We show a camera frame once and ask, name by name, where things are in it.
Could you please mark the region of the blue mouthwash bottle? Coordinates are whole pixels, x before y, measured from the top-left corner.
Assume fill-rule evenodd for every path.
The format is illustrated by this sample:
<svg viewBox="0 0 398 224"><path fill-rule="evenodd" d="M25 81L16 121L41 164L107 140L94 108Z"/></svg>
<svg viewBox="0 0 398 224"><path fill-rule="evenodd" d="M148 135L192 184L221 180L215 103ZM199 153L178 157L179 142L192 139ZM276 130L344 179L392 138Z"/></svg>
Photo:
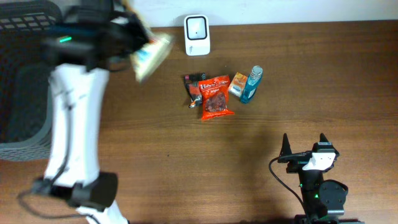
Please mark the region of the blue mouthwash bottle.
<svg viewBox="0 0 398 224"><path fill-rule="evenodd" d="M256 93L258 85L262 80L262 76L263 76L262 67L258 65L254 66L251 70L251 74L248 76L243 93L240 96L240 102L247 104L252 100L254 94Z"/></svg>

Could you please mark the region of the black snack packet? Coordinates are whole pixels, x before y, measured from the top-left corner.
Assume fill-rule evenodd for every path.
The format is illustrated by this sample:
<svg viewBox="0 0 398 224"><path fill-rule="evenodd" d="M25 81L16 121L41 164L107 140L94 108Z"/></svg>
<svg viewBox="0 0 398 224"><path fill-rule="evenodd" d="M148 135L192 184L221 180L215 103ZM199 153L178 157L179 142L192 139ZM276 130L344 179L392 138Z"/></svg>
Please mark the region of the black snack packet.
<svg viewBox="0 0 398 224"><path fill-rule="evenodd" d="M198 82L206 80L206 73L194 73L185 75L184 78L184 86L187 89L188 94L191 98L191 103L189 104L189 108L194 108L202 104L202 95L199 88Z"/></svg>

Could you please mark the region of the beige chips bag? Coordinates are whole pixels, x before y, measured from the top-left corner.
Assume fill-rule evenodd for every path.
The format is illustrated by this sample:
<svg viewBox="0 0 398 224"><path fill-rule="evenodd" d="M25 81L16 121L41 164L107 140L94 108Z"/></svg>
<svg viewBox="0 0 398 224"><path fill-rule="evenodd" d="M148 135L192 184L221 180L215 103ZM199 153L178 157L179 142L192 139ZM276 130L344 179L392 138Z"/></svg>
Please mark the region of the beige chips bag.
<svg viewBox="0 0 398 224"><path fill-rule="evenodd" d="M164 32L154 33L149 42L129 56L138 83L145 82L167 58L174 37Z"/></svg>

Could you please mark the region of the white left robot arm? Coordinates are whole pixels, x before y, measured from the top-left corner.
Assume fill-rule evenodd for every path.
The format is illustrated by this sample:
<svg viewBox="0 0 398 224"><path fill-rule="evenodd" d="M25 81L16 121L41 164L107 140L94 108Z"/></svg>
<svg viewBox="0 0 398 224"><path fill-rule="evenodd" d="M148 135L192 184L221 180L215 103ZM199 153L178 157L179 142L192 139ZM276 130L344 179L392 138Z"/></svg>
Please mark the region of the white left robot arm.
<svg viewBox="0 0 398 224"><path fill-rule="evenodd" d="M126 223L116 202L118 177L98 160L101 106L111 70L148 44L151 32L128 1L82 1L42 41L50 67L52 146L28 195L64 200L89 223Z"/></svg>

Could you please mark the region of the small orange tissue box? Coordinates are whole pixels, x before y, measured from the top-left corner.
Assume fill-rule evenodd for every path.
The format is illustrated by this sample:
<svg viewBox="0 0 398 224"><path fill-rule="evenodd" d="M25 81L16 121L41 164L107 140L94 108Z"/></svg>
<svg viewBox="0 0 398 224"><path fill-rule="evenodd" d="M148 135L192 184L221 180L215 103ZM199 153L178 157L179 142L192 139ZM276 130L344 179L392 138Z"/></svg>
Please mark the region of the small orange tissue box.
<svg viewBox="0 0 398 224"><path fill-rule="evenodd" d="M228 91L234 96L240 98L245 89L247 80L248 80L247 76L237 72L234 78L232 79L231 83L229 84Z"/></svg>

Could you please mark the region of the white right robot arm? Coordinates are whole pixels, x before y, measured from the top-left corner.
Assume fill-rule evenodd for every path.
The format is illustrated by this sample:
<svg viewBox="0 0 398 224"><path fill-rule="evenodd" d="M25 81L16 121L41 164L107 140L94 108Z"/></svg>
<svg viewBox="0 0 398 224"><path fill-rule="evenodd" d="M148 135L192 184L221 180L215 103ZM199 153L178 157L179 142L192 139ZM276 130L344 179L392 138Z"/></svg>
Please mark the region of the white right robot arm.
<svg viewBox="0 0 398 224"><path fill-rule="evenodd" d="M339 155L323 133L310 151L298 153L292 152L287 135L283 135L280 154L275 160L279 164L287 164L286 173L298 174L302 194L298 200L304 210L303 215L294 217L293 223L360 223L356 219L340 219L345 214L348 186L337 180L323 178L324 173L334 168Z"/></svg>

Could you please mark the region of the orange red snack bag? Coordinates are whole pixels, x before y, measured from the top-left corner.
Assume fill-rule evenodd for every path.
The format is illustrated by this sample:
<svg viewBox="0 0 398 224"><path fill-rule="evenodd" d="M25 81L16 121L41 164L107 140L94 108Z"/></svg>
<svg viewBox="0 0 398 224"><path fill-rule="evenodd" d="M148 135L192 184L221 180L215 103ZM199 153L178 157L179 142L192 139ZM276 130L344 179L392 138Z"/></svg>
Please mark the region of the orange red snack bag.
<svg viewBox="0 0 398 224"><path fill-rule="evenodd" d="M202 120L234 114L228 109L230 84L229 76L219 76L198 82L203 98Z"/></svg>

